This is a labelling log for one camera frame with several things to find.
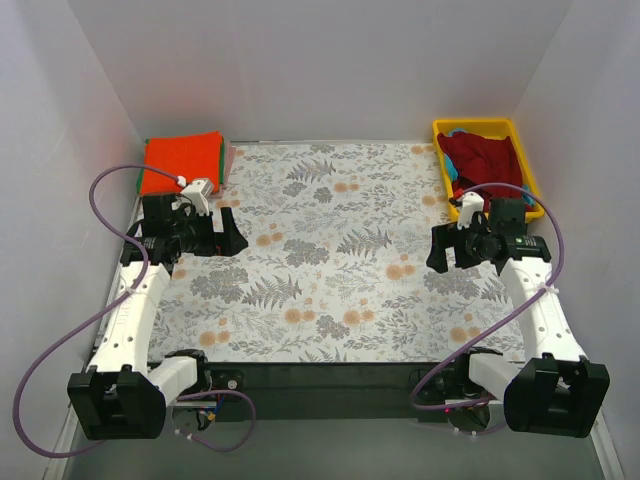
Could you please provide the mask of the dark red t-shirt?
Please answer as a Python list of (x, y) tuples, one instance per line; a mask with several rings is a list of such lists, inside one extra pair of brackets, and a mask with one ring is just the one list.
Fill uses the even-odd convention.
[(518, 157), (510, 137), (489, 139), (456, 131), (437, 136), (445, 158), (456, 171), (451, 180), (453, 192), (486, 183), (523, 186)]

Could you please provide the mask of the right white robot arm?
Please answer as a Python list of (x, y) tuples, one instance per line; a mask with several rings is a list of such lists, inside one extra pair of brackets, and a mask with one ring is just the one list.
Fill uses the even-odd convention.
[(569, 328), (554, 287), (559, 268), (551, 263), (545, 240), (529, 235), (525, 202), (485, 202), (474, 192), (451, 202), (459, 217), (433, 228), (426, 264), (446, 272), (447, 249), (453, 249), (461, 269), (493, 264), (517, 307), (526, 359), (517, 367), (496, 352), (472, 347), (452, 373), (454, 389), (469, 398), (484, 390), (499, 400), (513, 431), (587, 437), (609, 388), (609, 373), (588, 360)]

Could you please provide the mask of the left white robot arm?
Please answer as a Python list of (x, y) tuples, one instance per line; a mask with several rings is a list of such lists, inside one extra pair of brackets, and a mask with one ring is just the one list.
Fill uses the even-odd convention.
[(184, 254), (232, 257), (248, 242), (231, 208), (221, 209), (222, 229), (192, 200), (175, 194), (142, 199), (143, 216), (127, 234), (118, 290), (127, 299), (109, 315), (104, 338), (83, 373), (72, 374), (67, 392), (90, 440), (154, 439), (166, 409), (181, 394), (205, 398), (213, 386), (201, 350), (168, 354), (155, 368), (148, 350), (156, 314), (174, 266)]

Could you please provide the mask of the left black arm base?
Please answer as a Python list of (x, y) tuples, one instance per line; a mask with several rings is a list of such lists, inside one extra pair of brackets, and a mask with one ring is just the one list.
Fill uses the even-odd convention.
[(178, 368), (177, 397), (210, 390), (244, 388), (243, 370), (211, 364), (203, 350), (176, 350), (165, 355), (164, 363), (169, 360), (173, 360), (173, 366)]

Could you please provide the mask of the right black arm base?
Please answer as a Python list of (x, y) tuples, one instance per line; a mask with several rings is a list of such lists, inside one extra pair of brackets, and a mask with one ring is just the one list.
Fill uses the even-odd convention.
[(410, 374), (412, 390), (409, 398), (420, 410), (446, 410), (447, 400), (458, 403), (459, 408), (484, 404), (493, 396), (470, 377), (470, 362), (474, 357), (503, 360), (503, 354), (485, 347), (473, 347), (456, 357), (445, 360), (430, 369), (417, 369)]

